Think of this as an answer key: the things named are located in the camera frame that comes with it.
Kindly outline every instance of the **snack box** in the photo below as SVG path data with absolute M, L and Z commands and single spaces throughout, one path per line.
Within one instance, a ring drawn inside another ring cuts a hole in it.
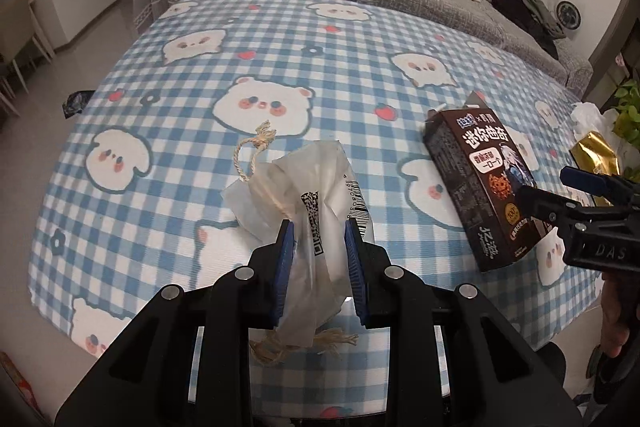
M 423 142 L 465 227 L 480 271 L 517 261 L 550 230 L 527 219 L 515 202 L 531 172 L 495 113 L 488 108 L 444 110 L 430 116 Z

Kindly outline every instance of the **bedspread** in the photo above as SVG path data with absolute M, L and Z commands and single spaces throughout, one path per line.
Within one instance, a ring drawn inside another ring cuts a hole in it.
M 221 192 L 238 177 L 238 141 L 270 120 L 278 134 L 261 160 L 340 140 L 392 262 L 431 285 L 476 284 L 540 347 L 594 301 L 596 273 L 560 266 L 543 285 L 538 261 L 549 260 L 536 249 L 478 271 L 420 135 L 430 108 L 460 107 L 472 90 L 538 185 L 575 197 L 558 174 L 572 164 L 578 100 L 508 52 L 354 2 L 175 4 L 116 64 L 69 135 L 34 233 L 32 302 L 99 356 L 163 285 L 207 286 L 246 263 L 257 240 L 238 228 Z M 364 330 L 350 301 L 329 325 L 359 334 L 358 345 L 340 346 L 337 357 L 305 349 L 274 367 L 252 362 L 254 413 L 384 410 L 388 331 Z M 444 354 L 442 381 L 446 393 Z

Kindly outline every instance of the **gold package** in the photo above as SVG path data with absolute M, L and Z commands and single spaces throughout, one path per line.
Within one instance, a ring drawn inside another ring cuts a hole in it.
M 583 171 L 620 175 L 618 157 L 600 133 L 590 132 L 571 149 L 571 156 Z M 593 198 L 597 206 L 611 206 L 605 198 Z

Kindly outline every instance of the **floor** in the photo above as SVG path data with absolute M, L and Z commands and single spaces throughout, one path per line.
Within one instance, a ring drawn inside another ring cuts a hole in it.
M 95 89 L 137 37 L 132 0 L 120 0 L 52 65 L 41 64 L 18 92 L 21 118 L 0 128 L 0 350 L 31 383 L 40 408 L 53 418 L 91 368 L 94 357 L 73 344 L 30 305 L 26 287 L 31 236 L 50 174 L 74 119 L 61 104 L 76 90 Z M 600 308 L 582 314 L 555 341 L 568 362 L 565 389 L 574 396 L 586 385 L 584 372 L 600 335 Z

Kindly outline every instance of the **clothing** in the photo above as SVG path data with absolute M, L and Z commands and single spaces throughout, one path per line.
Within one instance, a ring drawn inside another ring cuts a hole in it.
M 566 37 L 562 26 L 559 25 L 558 21 L 551 15 L 551 12 L 541 0 L 522 1 L 531 12 L 533 18 L 540 23 L 552 39 L 564 39 Z
M 533 18 L 523 0 L 491 0 L 491 4 L 516 26 L 531 35 L 544 51 L 555 60 L 558 60 L 558 50 L 554 40 L 540 23 Z

